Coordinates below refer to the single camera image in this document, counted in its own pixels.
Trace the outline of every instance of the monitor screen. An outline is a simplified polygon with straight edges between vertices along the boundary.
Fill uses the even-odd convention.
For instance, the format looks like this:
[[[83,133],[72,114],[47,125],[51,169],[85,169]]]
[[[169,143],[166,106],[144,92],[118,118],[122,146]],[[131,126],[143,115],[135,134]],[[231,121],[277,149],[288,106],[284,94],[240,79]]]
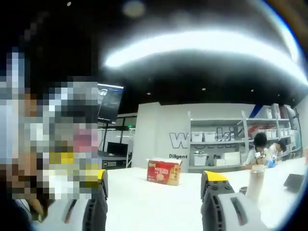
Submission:
[[[108,145],[107,145],[108,153],[118,155],[118,156],[126,156],[127,150],[128,150],[128,144],[108,142]]]
[[[103,123],[116,123],[119,106],[122,99],[123,87],[98,84],[98,113],[97,118]]]

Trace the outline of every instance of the white bottle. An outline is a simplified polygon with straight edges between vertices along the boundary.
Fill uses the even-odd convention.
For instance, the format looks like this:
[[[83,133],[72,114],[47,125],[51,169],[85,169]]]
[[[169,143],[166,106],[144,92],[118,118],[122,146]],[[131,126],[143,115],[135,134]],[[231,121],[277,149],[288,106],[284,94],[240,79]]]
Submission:
[[[246,196],[258,202],[264,179],[264,165],[252,166]]]

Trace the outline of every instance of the dark hair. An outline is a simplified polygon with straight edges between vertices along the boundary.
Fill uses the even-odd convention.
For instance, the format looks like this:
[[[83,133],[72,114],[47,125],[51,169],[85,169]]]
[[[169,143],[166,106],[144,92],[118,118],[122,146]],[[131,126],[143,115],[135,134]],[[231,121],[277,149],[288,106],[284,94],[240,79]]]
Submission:
[[[255,147],[264,148],[268,143],[268,139],[266,137],[266,134],[264,132],[259,132],[254,139],[254,145]]]
[[[280,145],[280,148],[283,152],[287,150],[287,145],[285,144],[283,140],[279,140],[277,143]]]

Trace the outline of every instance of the black ceiling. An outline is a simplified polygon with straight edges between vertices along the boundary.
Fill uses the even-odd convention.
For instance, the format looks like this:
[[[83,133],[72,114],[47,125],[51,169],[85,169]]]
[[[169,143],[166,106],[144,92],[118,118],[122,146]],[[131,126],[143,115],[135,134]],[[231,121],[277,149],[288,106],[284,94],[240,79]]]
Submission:
[[[38,96],[67,76],[89,76],[89,81],[123,85],[120,113],[136,112],[140,103],[157,101],[295,105],[307,93],[302,84],[268,65],[222,54],[173,52],[118,70],[101,68],[108,54],[140,38],[214,24],[243,30],[285,50],[278,33],[245,0],[224,0],[223,4],[217,0],[145,0],[146,14],[138,19],[122,13],[124,1],[71,2],[67,7],[63,1],[44,5],[27,1],[18,3],[10,14],[8,34],[13,36],[6,39],[17,44],[16,35],[22,36],[31,22],[37,22],[37,12],[49,13],[23,44],[28,84]],[[179,24],[184,17],[189,20]]]

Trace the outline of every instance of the red box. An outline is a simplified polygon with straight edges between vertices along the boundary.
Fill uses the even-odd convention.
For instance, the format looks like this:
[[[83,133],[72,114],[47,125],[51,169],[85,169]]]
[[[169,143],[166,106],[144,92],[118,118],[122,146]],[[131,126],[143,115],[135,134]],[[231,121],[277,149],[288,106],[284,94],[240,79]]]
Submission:
[[[180,181],[181,164],[182,161],[176,159],[150,159],[147,181],[177,186]]]

